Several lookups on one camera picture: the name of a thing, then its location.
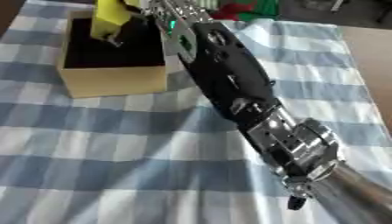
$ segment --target yellow object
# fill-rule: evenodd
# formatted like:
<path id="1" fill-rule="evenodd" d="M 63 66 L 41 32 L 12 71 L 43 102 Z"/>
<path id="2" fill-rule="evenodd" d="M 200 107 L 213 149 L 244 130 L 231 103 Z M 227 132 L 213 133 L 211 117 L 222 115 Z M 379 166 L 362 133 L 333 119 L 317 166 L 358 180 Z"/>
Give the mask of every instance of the yellow object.
<path id="1" fill-rule="evenodd" d="M 65 67 L 72 22 L 77 18 L 91 18 L 91 11 L 73 11 L 69 14 L 66 36 L 57 69 L 73 98 L 104 95 L 150 94 L 166 90 L 165 66 L 128 67 Z"/>
<path id="2" fill-rule="evenodd" d="M 125 2 L 139 6 L 139 0 Z M 130 17 L 131 12 L 125 9 L 120 0 L 97 0 L 90 35 L 94 39 L 104 40 L 105 35 L 116 32 Z"/>

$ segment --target metal cylinder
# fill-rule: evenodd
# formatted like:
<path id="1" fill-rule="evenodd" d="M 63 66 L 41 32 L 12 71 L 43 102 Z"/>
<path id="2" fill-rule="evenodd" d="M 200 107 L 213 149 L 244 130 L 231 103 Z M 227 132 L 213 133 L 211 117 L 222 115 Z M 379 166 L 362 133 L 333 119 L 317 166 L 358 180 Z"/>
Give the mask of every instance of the metal cylinder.
<path id="1" fill-rule="evenodd" d="M 340 162 L 311 183 L 314 198 L 341 224 L 392 223 L 392 192 Z"/>

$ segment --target robotic arm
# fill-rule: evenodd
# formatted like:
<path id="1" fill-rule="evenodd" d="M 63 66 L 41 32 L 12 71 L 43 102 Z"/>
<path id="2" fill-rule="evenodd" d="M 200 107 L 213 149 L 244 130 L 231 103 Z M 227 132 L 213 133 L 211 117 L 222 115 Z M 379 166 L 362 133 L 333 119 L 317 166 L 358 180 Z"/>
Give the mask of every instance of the robotic arm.
<path id="1" fill-rule="evenodd" d="M 202 93 L 261 155 L 290 192 L 288 208 L 317 200 L 341 223 L 392 222 L 392 192 L 350 168 L 320 122 L 296 123 L 263 68 L 223 24 L 190 0 L 151 0 L 144 15 L 175 48 Z"/>

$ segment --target box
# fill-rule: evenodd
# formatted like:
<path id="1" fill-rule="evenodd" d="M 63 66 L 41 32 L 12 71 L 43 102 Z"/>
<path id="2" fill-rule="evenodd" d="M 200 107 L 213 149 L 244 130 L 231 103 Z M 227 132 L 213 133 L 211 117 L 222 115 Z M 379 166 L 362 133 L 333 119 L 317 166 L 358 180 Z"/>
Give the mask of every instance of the box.
<path id="1" fill-rule="evenodd" d="M 92 15 L 92 11 L 69 14 L 58 64 L 69 94 L 80 98 L 165 91 L 164 49 L 155 24 L 149 23 L 142 42 L 116 48 L 90 38 Z"/>

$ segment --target checkered tablecloth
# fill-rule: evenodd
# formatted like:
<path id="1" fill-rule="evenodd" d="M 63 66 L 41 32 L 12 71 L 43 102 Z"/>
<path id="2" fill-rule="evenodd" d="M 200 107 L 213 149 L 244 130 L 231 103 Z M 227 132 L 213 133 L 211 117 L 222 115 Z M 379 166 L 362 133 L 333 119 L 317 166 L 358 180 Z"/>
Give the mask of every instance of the checkered tablecloth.
<path id="1" fill-rule="evenodd" d="M 0 42 L 0 223 L 333 224 L 288 193 L 168 49 L 158 94 L 73 100 L 55 69 L 67 11 L 28 0 Z M 392 185 L 392 148 L 339 29 L 229 23 L 298 119 L 331 127 L 348 163 Z"/>

